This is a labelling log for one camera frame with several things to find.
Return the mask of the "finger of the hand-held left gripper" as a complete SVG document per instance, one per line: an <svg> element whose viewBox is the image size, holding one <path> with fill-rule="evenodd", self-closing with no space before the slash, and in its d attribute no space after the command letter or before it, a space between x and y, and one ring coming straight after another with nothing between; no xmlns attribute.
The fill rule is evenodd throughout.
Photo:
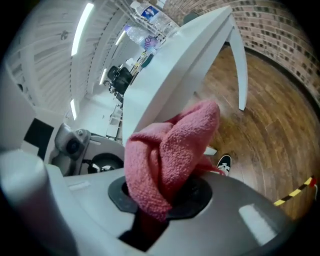
<svg viewBox="0 0 320 256"><path fill-rule="evenodd" d="M91 136L88 144L88 156L94 157L106 153L113 154L117 157L123 157L125 155L125 148L118 142L106 137L98 135Z"/></svg>
<svg viewBox="0 0 320 256"><path fill-rule="evenodd" d="M89 174L108 172L124 167L124 161L121 160L118 156L111 153L102 153L96 155L92 158L92 160L89 160L87 163L87 171Z"/></svg>

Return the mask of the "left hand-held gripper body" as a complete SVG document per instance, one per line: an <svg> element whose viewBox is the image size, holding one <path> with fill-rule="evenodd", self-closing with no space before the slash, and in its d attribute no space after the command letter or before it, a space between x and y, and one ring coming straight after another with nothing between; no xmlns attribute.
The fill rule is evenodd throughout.
<svg viewBox="0 0 320 256"><path fill-rule="evenodd" d="M72 129L62 116L37 116L33 119L20 149L39 157L45 164L57 166L62 175L81 174L82 161L91 132Z"/></svg>

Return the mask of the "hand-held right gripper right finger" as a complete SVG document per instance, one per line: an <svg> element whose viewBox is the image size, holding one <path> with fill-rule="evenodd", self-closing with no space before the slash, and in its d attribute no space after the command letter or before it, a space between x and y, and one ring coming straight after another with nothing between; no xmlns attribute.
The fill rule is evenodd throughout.
<svg viewBox="0 0 320 256"><path fill-rule="evenodd" d="M270 256L295 224L270 200L229 176L206 173L208 205L194 218L172 220L148 250L152 256Z"/></svg>

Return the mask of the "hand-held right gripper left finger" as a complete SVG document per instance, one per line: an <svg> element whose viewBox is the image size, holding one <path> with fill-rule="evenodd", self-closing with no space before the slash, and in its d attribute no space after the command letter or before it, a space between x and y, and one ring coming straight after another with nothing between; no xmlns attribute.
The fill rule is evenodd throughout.
<svg viewBox="0 0 320 256"><path fill-rule="evenodd" d="M147 256L118 239L134 222L134 215L121 212L108 195L109 185L124 176L122 168L66 177L55 165L46 169L78 256Z"/></svg>

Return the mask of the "pink cloth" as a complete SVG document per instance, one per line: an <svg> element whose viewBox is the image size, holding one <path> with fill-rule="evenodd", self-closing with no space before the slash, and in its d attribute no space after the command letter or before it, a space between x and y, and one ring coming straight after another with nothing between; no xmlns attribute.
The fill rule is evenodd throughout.
<svg viewBox="0 0 320 256"><path fill-rule="evenodd" d="M128 138L125 180L130 197L142 211L163 222L174 197L192 173L226 176L226 170L213 166L204 155L219 123L219 106L213 100L203 100Z"/></svg>

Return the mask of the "white equipment rack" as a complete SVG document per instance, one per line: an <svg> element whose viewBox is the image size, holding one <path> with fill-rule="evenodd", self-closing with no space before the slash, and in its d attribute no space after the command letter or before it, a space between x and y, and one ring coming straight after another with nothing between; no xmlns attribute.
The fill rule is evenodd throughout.
<svg viewBox="0 0 320 256"><path fill-rule="evenodd" d="M123 120L123 109L121 106L121 104L117 104L109 116L105 137L110 140L116 141L119 138L118 133Z"/></svg>

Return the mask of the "person's right shoe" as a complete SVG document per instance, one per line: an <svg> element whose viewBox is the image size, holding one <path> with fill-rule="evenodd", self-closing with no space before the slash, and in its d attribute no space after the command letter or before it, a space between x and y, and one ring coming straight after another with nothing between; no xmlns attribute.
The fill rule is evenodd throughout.
<svg viewBox="0 0 320 256"><path fill-rule="evenodd" d="M230 155L223 155L217 163L217 169L222 171L225 176L229 176L232 166L232 158Z"/></svg>

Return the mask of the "black office chair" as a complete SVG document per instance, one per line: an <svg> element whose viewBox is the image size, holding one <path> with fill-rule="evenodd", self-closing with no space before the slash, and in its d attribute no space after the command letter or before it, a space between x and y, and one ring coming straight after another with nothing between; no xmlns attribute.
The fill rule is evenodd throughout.
<svg viewBox="0 0 320 256"><path fill-rule="evenodd" d="M121 95L124 95L131 81L133 80L133 75L126 67L116 67L112 66L107 73L107 77L110 80L110 84Z"/></svg>

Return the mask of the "small blue box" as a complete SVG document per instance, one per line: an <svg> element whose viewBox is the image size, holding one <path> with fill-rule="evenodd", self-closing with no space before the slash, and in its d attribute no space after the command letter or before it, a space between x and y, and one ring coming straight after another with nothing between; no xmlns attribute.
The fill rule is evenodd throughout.
<svg viewBox="0 0 320 256"><path fill-rule="evenodd" d="M151 60L153 59L154 55L151 53L146 59L145 61L141 64L141 67L144 69L145 67L147 67L149 65L149 63L151 62Z"/></svg>

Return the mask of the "white table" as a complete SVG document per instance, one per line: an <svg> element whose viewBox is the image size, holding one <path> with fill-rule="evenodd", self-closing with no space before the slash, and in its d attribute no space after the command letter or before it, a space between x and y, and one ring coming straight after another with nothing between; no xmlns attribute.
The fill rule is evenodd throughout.
<svg viewBox="0 0 320 256"><path fill-rule="evenodd" d="M225 42L230 44L236 65L238 107L244 110L248 95L246 53L232 8L224 6L184 24L138 73L124 94L122 141L179 114Z"/></svg>

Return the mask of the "clear plastic water bottle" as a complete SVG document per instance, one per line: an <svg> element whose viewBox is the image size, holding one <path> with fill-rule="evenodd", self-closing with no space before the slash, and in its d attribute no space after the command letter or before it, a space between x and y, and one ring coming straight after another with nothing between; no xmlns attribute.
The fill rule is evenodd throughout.
<svg viewBox="0 0 320 256"><path fill-rule="evenodd" d="M126 24L124 31L127 36L147 54L155 54L156 51L164 44L155 35L140 27Z"/></svg>
<svg viewBox="0 0 320 256"><path fill-rule="evenodd" d="M168 38L173 37L180 30L180 26L169 16L147 1L134 0L130 7Z"/></svg>

